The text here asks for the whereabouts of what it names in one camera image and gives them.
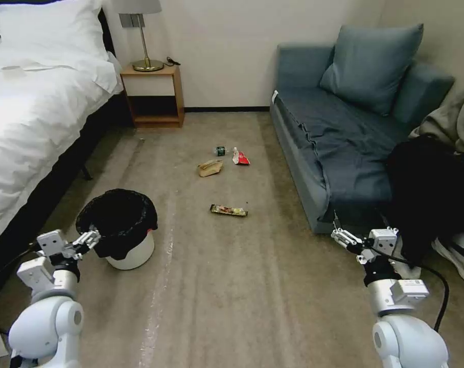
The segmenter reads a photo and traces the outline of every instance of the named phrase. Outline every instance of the gray hoodie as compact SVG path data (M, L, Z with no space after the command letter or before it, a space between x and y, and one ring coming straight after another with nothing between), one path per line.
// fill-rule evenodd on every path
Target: gray hoodie
M426 116L409 138L431 134L464 156L464 91Z

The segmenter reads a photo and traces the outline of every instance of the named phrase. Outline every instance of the sofa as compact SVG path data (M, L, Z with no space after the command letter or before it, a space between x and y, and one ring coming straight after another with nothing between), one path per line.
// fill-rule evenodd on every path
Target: sofa
M421 62L407 69L388 116L319 87L332 45L281 44L270 114L310 228L370 229L391 200L385 160L437 109L454 79Z

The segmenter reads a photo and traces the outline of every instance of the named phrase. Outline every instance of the brass lamp base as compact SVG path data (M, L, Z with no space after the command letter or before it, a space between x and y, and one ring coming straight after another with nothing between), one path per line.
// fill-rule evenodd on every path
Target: brass lamp base
M158 60L139 60L134 62L133 70L137 72L156 72L158 70L164 69L164 63Z

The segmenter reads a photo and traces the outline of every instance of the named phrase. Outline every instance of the candy bar wrapper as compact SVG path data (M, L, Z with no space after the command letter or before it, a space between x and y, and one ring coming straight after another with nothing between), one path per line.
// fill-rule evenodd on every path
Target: candy bar wrapper
M232 157L232 161L236 165L250 165L251 162L249 159L244 156L244 152L238 151L237 147L234 147L234 156Z
M210 206L210 211L214 213L224 214L224 215L247 216L247 211L245 211L244 209L235 209L235 208L220 206L217 204L212 204Z

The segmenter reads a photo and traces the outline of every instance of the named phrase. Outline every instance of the nightstand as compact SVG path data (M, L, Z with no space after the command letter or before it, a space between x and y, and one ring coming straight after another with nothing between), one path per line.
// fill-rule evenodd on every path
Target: nightstand
M121 72L133 124L137 128L181 127L184 121L179 66L156 72Z

